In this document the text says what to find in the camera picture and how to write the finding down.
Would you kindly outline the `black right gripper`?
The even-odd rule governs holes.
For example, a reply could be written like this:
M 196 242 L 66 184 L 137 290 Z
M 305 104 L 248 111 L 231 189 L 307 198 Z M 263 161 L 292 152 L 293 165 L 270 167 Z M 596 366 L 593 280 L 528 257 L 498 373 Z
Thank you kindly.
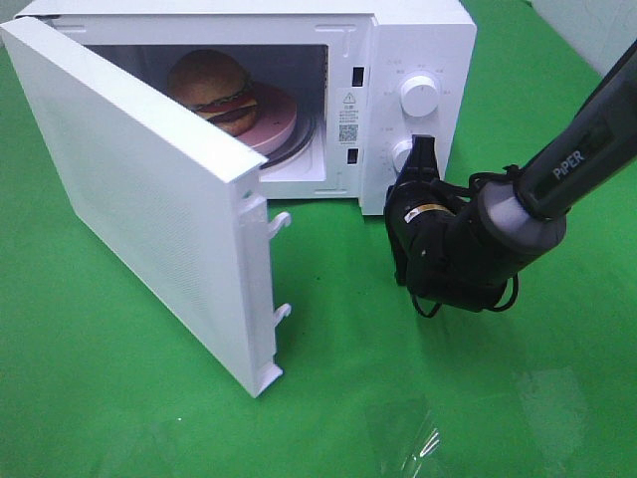
M 398 285 L 419 287 L 445 267 L 444 235 L 468 189 L 439 178 L 435 137 L 413 134 L 407 170 L 387 190 L 384 221 Z

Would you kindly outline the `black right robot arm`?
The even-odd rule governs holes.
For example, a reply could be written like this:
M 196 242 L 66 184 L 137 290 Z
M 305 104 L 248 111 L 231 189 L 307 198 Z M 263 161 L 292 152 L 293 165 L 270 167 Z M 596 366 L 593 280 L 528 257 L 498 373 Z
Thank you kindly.
M 430 135 L 413 136 L 386 193 L 395 280 L 412 304 L 481 312 L 510 308 L 519 272 L 556 247 L 579 199 L 636 158 L 636 48 L 630 46 L 568 127 L 525 166 L 443 181 Z

